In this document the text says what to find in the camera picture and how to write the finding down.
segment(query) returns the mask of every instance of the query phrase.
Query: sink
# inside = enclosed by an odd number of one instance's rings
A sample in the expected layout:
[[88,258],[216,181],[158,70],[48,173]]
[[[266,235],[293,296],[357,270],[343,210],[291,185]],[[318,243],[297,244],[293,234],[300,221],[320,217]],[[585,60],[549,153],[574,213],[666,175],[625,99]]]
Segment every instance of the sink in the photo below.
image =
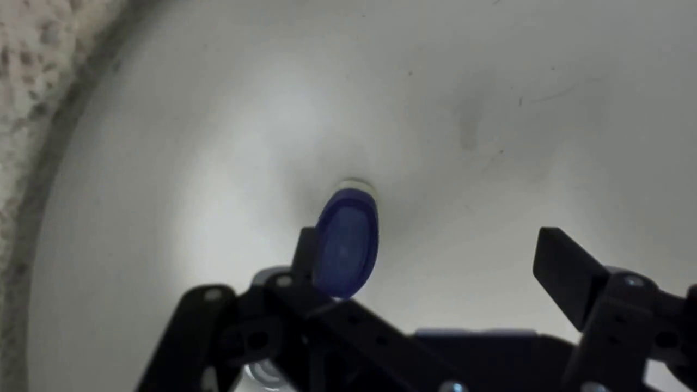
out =
[[[378,190],[358,298],[403,332],[574,341],[539,226],[697,282],[697,2],[171,0],[84,110],[30,296],[30,391],[132,391],[179,296],[289,263],[331,190]],[[656,368],[651,384],[680,391]]]

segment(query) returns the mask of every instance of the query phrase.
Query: black mechanical arm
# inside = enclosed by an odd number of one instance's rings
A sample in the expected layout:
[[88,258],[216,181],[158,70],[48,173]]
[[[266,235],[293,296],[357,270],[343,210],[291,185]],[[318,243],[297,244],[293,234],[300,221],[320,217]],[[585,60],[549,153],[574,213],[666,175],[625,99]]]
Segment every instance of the black mechanical arm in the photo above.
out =
[[541,230],[534,275],[578,345],[550,335],[403,335],[354,301],[310,285],[318,237],[302,230],[289,269],[238,296],[190,289],[137,392],[228,392],[242,367],[272,360],[305,392],[644,392],[646,360],[697,391],[697,285],[686,298],[608,270],[560,230]]

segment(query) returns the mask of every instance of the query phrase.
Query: black plastic part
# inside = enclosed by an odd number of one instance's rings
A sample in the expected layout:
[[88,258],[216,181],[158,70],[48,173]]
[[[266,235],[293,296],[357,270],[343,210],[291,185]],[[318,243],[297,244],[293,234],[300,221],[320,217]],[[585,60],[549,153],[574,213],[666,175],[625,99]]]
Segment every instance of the black plastic part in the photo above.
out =
[[297,237],[295,256],[291,258],[291,273],[295,279],[310,282],[310,273],[318,263],[320,231],[305,226]]
[[582,332],[609,273],[560,230],[539,230],[534,277]]
[[651,282],[630,285],[630,275],[608,282],[603,294],[591,303],[584,338],[564,374],[564,391],[582,391],[594,381],[608,391],[642,392],[646,358],[652,346],[652,301],[658,289]]
[[[477,391],[477,385],[468,384],[463,374],[436,354],[404,338],[352,301],[326,301],[326,296],[310,285],[277,288],[270,284],[267,289],[273,307],[297,322],[309,345],[331,346],[334,362],[345,364],[345,368],[333,368],[339,374],[352,370],[348,364],[362,364],[364,374],[369,374],[373,384],[390,385],[388,391],[437,391],[448,379],[461,381],[469,392]],[[314,381],[314,391],[326,391],[326,385],[318,385],[318,379],[309,381]]]
[[218,333],[216,360],[244,367],[279,356],[284,346],[287,322],[266,311],[264,289],[246,292],[235,306],[235,318]]
[[686,364],[669,368],[683,385],[697,391],[697,285],[688,289],[682,311],[686,316],[686,333],[676,349],[686,356]]
[[572,345],[549,335],[415,335],[485,392],[557,392]]
[[[190,289],[180,298],[137,392],[197,392],[208,367],[220,372],[222,367],[216,364],[214,352],[218,330],[228,322],[233,303],[235,292],[223,285]],[[223,378],[218,378],[220,391],[228,391],[238,378],[239,368],[223,367]]]

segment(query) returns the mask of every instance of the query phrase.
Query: granite countertop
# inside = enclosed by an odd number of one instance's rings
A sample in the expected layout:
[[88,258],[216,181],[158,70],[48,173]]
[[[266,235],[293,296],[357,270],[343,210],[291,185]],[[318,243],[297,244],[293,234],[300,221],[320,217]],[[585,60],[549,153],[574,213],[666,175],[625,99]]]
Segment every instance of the granite countertop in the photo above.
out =
[[128,0],[0,4],[0,391],[25,391],[25,313],[34,237],[51,175],[132,15]]

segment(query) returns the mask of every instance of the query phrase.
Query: white basin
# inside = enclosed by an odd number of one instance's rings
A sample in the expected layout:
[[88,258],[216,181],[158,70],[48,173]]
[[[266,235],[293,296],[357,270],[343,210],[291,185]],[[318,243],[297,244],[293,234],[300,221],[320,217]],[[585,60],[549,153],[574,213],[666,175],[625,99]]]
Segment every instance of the white basin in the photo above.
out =
[[541,225],[683,294],[694,17],[688,0],[165,2],[56,177],[30,391],[132,391],[179,296],[287,263],[343,177],[380,194],[364,303],[403,332],[574,338],[530,277]]

